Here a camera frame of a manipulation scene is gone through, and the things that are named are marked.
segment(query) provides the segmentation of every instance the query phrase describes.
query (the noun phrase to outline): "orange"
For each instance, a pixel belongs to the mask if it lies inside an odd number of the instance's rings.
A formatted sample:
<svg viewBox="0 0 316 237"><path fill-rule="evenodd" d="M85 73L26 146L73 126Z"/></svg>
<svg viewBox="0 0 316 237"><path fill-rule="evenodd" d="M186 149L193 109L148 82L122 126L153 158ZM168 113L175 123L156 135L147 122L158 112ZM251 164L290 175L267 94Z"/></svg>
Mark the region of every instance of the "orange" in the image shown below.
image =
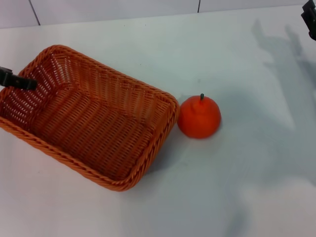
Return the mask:
<svg viewBox="0 0 316 237"><path fill-rule="evenodd" d="M178 126L192 138L206 138L214 134L221 123L221 112L214 100L192 96L180 106Z"/></svg>

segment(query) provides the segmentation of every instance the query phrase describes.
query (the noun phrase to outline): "white tabletop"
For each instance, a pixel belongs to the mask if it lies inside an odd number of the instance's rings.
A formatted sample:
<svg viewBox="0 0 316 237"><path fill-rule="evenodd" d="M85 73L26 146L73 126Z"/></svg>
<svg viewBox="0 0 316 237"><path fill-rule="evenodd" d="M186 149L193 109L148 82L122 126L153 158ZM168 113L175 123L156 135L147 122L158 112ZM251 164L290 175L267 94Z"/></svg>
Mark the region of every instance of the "white tabletop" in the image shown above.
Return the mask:
<svg viewBox="0 0 316 237"><path fill-rule="evenodd" d="M222 113L210 139L175 126L150 171L116 193L0 129L0 235L312 237L316 42L300 6L0 30L15 73L63 44Z"/></svg>

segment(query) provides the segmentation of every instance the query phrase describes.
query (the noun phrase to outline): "orange wicker basket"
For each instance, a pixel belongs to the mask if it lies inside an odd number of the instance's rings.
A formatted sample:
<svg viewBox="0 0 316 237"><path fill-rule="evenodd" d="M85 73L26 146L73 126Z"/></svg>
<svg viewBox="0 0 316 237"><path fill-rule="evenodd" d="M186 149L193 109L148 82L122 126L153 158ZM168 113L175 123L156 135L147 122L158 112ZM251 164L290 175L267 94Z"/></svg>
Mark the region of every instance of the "orange wicker basket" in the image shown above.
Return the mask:
<svg viewBox="0 0 316 237"><path fill-rule="evenodd" d="M115 191L140 180L179 115L170 94L62 45L19 76L38 87L0 92L0 127Z"/></svg>

